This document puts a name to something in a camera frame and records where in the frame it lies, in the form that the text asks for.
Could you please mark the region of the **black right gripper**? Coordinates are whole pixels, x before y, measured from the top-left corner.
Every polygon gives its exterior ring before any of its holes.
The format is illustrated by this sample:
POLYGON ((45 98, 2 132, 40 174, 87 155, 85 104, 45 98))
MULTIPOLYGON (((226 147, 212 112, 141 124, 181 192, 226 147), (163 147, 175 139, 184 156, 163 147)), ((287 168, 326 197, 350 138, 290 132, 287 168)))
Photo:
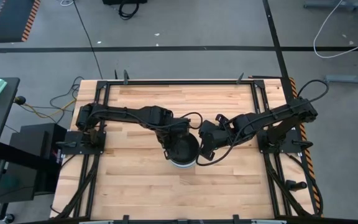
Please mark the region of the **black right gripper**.
POLYGON ((208 161, 213 160, 214 150, 228 146, 231 143, 232 133, 228 130, 230 127, 224 125, 229 120, 222 114, 218 114, 215 120, 218 124, 204 120, 198 130, 201 138, 200 155, 208 161))

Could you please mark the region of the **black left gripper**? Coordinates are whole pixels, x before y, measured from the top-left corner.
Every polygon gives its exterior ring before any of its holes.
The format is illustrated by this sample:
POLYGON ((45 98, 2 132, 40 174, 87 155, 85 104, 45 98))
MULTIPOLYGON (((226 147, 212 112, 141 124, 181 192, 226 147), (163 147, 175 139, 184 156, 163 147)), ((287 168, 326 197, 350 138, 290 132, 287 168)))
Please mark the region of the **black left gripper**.
POLYGON ((167 128, 157 131, 157 140, 164 149, 166 159, 187 159, 190 155, 189 136, 190 120, 174 119, 167 128))

